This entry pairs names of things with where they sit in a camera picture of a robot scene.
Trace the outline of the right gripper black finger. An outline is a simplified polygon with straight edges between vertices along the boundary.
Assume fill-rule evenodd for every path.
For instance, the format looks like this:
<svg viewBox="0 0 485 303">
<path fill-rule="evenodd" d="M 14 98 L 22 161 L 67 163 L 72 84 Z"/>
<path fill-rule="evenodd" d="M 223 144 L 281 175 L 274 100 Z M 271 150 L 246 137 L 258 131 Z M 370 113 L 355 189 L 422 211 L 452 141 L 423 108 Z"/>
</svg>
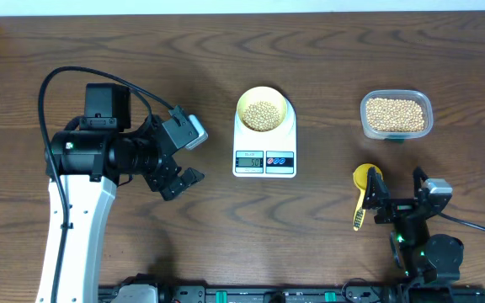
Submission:
<svg viewBox="0 0 485 303">
<path fill-rule="evenodd" d="M 376 167 L 371 167 L 367 172 L 366 190 L 362 208 L 364 210 L 377 210 L 385 206 L 390 199 L 390 191 L 383 181 L 382 174 Z"/>
<path fill-rule="evenodd" d="M 426 200 L 428 190 L 424 187 L 424 182 L 428 179 L 427 174 L 421 167 L 416 167 L 413 170 L 413 186 L 414 198 L 416 200 Z"/>
</svg>

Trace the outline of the yellow measuring scoop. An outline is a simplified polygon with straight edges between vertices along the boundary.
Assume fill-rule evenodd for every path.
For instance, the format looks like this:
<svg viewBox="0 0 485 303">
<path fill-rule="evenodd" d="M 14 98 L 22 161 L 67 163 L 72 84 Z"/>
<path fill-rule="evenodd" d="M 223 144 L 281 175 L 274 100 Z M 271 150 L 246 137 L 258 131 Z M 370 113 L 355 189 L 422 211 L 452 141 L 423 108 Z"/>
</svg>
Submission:
<svg viewBox="0 0 485 303">
<path fill-rule="evenodd" d="M 367 188 L 367 173 L 371 168 L 374 168 L 377 173 L 381 174 L 381 170 L 376 165 L 370 163 L 359 165 L 353 173 L 354 185 L 360 191 L 360 196 L 353 215 L 352 226 L 355 231 L 358 231 L 364 222 L 365 210 L 362 208 L 362 205 L 365 198 L 365 190 Z"/>
</svg>

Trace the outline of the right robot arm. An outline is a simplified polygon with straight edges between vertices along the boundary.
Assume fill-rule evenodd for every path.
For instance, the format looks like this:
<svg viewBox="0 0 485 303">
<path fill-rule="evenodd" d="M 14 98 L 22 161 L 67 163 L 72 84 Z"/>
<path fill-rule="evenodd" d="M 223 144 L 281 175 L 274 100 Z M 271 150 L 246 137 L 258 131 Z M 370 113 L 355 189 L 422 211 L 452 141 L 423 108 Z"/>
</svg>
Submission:
<svg viewBox="0 0 485 303">
<path fill-rule="evenodd" d="M 376 167 L 362 173 L 361 208 L 374 210 L 376 224 L 391 224 L 392 252 L 406 277 L 383 290 L 385 302 L 452 302 L 451 284 L 460 278 L 464 246 L 456 237 L 429 233 L 427 220 L 439 215 L 452 198 L 443 178 L 413 171 L 413 197 L 393 198 Z"/>
</svg>

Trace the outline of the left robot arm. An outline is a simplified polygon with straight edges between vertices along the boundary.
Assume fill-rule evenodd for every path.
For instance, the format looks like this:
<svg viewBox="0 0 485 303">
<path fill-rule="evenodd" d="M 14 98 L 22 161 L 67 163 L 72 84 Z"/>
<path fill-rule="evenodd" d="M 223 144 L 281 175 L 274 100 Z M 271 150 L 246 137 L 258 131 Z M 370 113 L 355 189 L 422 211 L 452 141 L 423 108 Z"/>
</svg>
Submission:
<svg viewBox="0 0 485 303">
<path fill-rule="evenodd" d="M 132 131 L 133 95 L 115 83 L 89 83 L 84 114 L 55 133 L 45 151 L 51 216 L 39 302 L 97 301 L 105 227 L 121 175 L 141 175 L 166 201 L 204 178 L 173 159 L 207 139 L 197 117 L 175 107 L 169 120 L 150 114 Z"/>
</svg>

